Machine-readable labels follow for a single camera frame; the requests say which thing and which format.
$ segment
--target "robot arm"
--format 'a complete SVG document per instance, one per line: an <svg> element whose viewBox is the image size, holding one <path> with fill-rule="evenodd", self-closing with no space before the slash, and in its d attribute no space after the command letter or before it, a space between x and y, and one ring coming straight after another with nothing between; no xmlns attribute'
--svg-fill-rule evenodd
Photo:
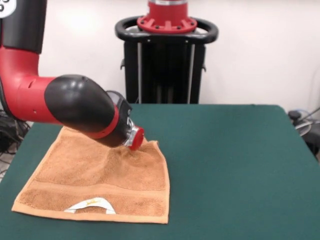
<svg viewBox="0 0 320 240"><path fill-rule="evenodd" d="M118 92L106 92L82 75L38 75L47 0L6 0L0 5L0 100L7 114L61 124L109 147L139 148L144 130L133 124L132 109ZM6 8L13 7L4 17Z"/></svg>

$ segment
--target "brown towel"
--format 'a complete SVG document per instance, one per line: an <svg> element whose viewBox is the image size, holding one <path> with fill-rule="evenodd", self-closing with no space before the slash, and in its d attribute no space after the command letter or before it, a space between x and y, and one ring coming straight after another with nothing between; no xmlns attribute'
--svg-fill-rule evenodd
<svg viewBox="0 0 320 240"><path fill-rule="evenodd" d="M170 183L157 141L109 148L63 127L12 211L55 219L167 224Z"/></svg>

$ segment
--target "black cable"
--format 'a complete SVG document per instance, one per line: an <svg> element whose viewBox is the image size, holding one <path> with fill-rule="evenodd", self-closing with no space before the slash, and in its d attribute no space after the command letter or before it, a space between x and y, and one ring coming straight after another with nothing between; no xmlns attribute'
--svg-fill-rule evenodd
<svg viewBox="0 0 320 240"><path fill-rule="evenodd" d="M307 126L310 126L310 125L312 126L312 125L315 125L315 124L320 124L320 120L307 121L307 122L301 123L299 125L296 125L295 129L299 130L301 128L304 128L304 127L307 127Z"/></svg>
<svg viewBox="0 0 320 240"><path fill-rule="evenodd" d="M16 120L0 109L0 157L3 154L15 155L30 128L25 121ZM3 159L0 159L0 162L7 165L11 164ZM0 175L6 171L7 169L0 170Z"/></svg>
<svg viewBox="0 0 320 240"><path fill-rule="evenodd" d="M4 161L4 160L2 160L2 159L0 159L0 162L2 162L2 163L4 163L4 164L8 164L8 165L10 165L10 164L11 164L10 162L8 162L8 161Z"/></svg>

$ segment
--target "table surface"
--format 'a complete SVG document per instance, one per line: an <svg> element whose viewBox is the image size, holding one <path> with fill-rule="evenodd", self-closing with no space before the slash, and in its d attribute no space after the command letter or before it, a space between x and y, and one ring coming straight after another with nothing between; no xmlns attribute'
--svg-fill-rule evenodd
<svg viewBox="0 0 320 240"><path fill-rule="evenodd" d="M35 124L0 183L2 240L320 239L320 169L273 105L134 105L170 176L169 223L80 222L11 212L59 130Z"/></svg>

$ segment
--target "label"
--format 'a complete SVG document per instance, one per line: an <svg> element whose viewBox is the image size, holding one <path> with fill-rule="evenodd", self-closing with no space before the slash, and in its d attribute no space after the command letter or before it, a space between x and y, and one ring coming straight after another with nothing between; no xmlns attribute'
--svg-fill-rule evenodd
<svg viewBox="0 0 320 240"><path fill-rule="evenodd" d="M14 13L17 8L17 0L0 0L0 19Z"/></svg>
<svg viewBox="0 0 320 240"><path fill-rule="evenodd" d="M69 207L68 209L64 210L64 212L75 214L77 210L85 209L88 207L100 207L100 208L106 209L105 214L116 214L116 211L114 210L114 208L112 207L110 202L108 202L107 200L105 200L102 197L95 197L92 199L88 199L88 200L79 202L79 203Z"/></svg>

